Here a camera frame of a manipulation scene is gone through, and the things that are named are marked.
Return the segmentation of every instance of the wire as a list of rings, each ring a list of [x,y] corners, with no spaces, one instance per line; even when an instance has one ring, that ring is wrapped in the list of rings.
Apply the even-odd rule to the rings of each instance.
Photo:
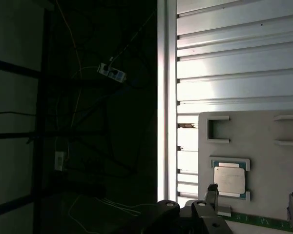
[[[57,3],[57,6],[59,8],[59,11],[60,11],[60,13],[62,15],[62,18],[63,18],[63,20],[64,20],[64,22],[65,22],[65,24],[66,24],[66,26],[67,26],[67,28],[69,30],[70,36],[72,38],[73,45],[74,45],[74,49],[75,49],[76,56],[77,56],[77,60],[78,60],[78,65],[79,65],[80,79],[82,79],[83,78],[83,75],[82,75],[82,64],[81,64],[80,59],[79,59],[79,55],[78,55],[78,51],[77,51],[77,48],[76,48],[76,43],[75,43],[75,40],[74,40],[74,37],[73,37],[72,30],[70,29],[70,27],[69,27],[69,25],[68,25],[68,23],[67,23],[67,21],[65,19],[65,16],[63,14],[63,11],[62,11],[62,9],[60,7],[60,4],[59,4],[58,0],[56,0],[56,3]],[[79,99],[80,99],[81,94],[82,94],[82,88],[79,89],[79,94],[78,94],[78,98],[77,98],[77,101],[76,101],[75,111],[74,111],[73,117],[72,117],[71,127],[74,124],[74,119],[75,119],[75,114],[76,114],[75,112],[77,111],[77,107],[78,107],[78,103],[79,103]]]
[[[152,14],[147,18],[144,24],[138,29],[138,31],[133,35],[133,37],[130,39],[129,43],[122,49],[122,51],[115,57],[111,57],[109,67],[112,66],[113,62],[128,48],[128,46],[132,43],[132,41],[138,36],[138,34],[141,32],[141,30],[144,28],[144,26],[149,22],[149,20],[152,18],[152,16],[155,14],[156,10],[152,12]]]
[[[70,79],[73,79],[81,70],[83,69],[88,69],[88,68],[98,68],[98,66],[88,66],[88,67],[82,67],[80,70],[78,70],[77,72],[75,72]],[[77,100],[77,104],[80,98],[80,94],[81,94],[81,89],[80,89],[80,93],[78,95],[78,100]],[[61,98],[61,95],[59,95],[58,99],[57,99],[57,103],[55,105],[55,114],[56,114],[56,124],[57,124],[57,130],[59,129],[59,118],[58,118],[58,105],[59,105],[59,101]],[[58,137],[55,138],[54,141],[54,150],[57,150],[57,141],[58,141]],[[67,157],[66,157],[66,161],[69,160],[69,142],[67,142]]]
[[[116,206],[116,205],[114,205],[114,204],[112,204],[112,203],[108,203],[108,202],[102,201],[102,200],[100,200],[100,199],[98,199],[98,198],[96,198],[96,199],[97,199],[99,202],[101,202],[101,203],[103,203],[103,204],[105,204],[105,205],[115,207],[115,208],[117,208],[117,209],[119,209],[119,210],[121,210],[121,211],[124,211],[124,212],[126,212],[126,213],[132,215],[132,216],[138,216],[138,214],[141,214],[141,213],[138,212],[138,211],[134,211],[134,210],[126,209],[126,208],[121,208],[121,207],[118,207],[118,206]]]
[[[74,217],[72,217],[72,215],[70,214],[72,208],[74,207],[74,205],[76,204],[76,202],[78,201],[78,199],[81,197],[81,195],[79,195],[76,200],[73,202],[73,204],[71,205],[71,207],[68,210],[68,216],[73,219],[76,223],[78,223],[78,225],[86,232],[86,233],[90,233],[90,234],[99,234],[98,232],[90,232],[88,231],[77,219],[75,219]]]
[[[74,37],[73,37],[72,30],[70,29],[70,27],[69,27],[69,25],[68,25],[68,23],[67,23],[67,21],[65,19],[65,16],[63,14],[63,11],[62,11],[62,9],[60,7],[60,4],[59,4],[58,0],[55,0],[55,2],[57,3],[57,6],[58,6],[59,11],[60,11],[60,13],[62,15],[62,18],[63,18],[63,20],[64,20],[64,22],[65,22],[65,24],[66,24],[66,26],[67,26],[67,28],[69,30],[70,36],[71,36],[72,41],[73,41],[74,49],[75,49],[75,52],[76,52],[76,56],[77,56],[77,60],[78,60],[78,64],[79,64],[79,70],[81,71],[82,70],[82,65],[80,63],[80,59],[79,59],[79,55],[78,55],[78,51],[77,51],[77,48],[76,48],[76,43],[75,43],[75,40],[74,40]]]
[[[127,207],[127,208],[136,208],[136,207],[139,207],[139,206],[153,206],[154,204],[139,204],[139,205],[135,205],[135,206],[127,206],[127,205],[124,205],[122,203],[117,203],[117,202],[114,202],[114,201],[111,201],[107,198],[104,198],[103,200],[107,201],[107,202],[110,202],[114,205],[120,205],[120,206],[124,206],[124,207]]]

